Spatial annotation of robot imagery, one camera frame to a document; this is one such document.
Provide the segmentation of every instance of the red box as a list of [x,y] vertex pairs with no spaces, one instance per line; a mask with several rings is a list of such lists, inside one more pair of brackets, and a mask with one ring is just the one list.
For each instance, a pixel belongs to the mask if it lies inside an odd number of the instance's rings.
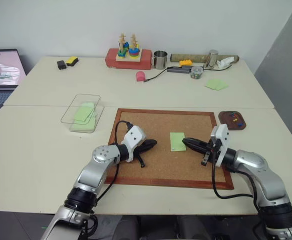
[[105,58],[106,65],[109,68],[115,69],[137,69],[150,70],[151,69],[151,50],[142,49],[140,61],[116,61],[118,48],[109,49]]

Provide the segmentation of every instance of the table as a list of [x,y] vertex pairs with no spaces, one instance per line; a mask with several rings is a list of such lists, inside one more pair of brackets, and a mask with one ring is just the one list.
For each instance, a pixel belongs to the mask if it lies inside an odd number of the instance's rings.
[[[284,181],[292,202],[292,135],[272,108],[147,109],[214,112],[239,111],[247,127],[231,131],[230,148],[261,154]],[[55,213],[91,158],[108,143],[117,112],[106,107],[92,134],[70,132],[60,123],[63,106],[4,106],[0,110],[0,211]],[[247,193],[232,174],[235,190]],[[97,214],[255,214],[252,199],[218,199],[211,189],[114,185],[95,208]]]
[[[149,82],[136,82],[137,70],[108,68],[104,58],[81,57],[74,67],[59,70],[57,61],[62,59],[42,58],[5,105],[68,106],[76,94],[96,94],[106,107],[274,107],[244,60],[224,71],[205,71],[199,80],[184,73],[165,72]],[[160,71],[144,72],[150,78]],[[221,79],[229,87],[221,91],[203,87],[209,79]]]

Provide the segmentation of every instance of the clear plastic container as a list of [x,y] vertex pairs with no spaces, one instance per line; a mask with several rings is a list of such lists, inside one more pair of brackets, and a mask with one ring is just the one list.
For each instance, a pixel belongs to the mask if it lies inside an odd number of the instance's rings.
[[192,79],[199,79],[204,72],[204,69],[201,66],[193,66],[189,73]]
[[104,109],[99,105],[100,96],[77,94],[70,103],[61,122],[71,132],[93,133]]

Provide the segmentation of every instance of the green paper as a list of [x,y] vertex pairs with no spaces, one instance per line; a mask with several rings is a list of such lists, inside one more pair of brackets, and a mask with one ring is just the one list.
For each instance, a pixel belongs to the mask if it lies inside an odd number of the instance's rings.
[[74,121],[74,124],[71,125],[70,130],[71,131],[90,131],[95,129],[96,124],[96,118],[93,116],[91,118],[88,118],[87,124],[76,124],[76,120]]
[[186,145],[182,142],[184,138],[185,138],[184,132],[171,132],[170,133],[170,150],[172,152],[186,151]]
[[220,83],[219,79],[210,79],[208,80],[208,82],[206,83],[206,87],[210,88],[210,89],[216,89],[216,87],[218,86],[218,84]]
[[93,107],[81,105],[81,107],[78,108],[74,116],[74,120],[84,122],[87,119],[87,117],[90,115],[90,113],[93,111],[93,109],[94,109]]
[[228,85],[225,82],[220,81],[216,87],[216,90],[219,91],[219,90],[225,89],[226,87],[228,87]]

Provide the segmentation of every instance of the laptop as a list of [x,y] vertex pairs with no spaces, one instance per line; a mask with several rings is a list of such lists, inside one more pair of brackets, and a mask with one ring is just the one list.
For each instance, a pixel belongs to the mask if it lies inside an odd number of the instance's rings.
[[17,49],[0,49],[0,108],[25,76]]

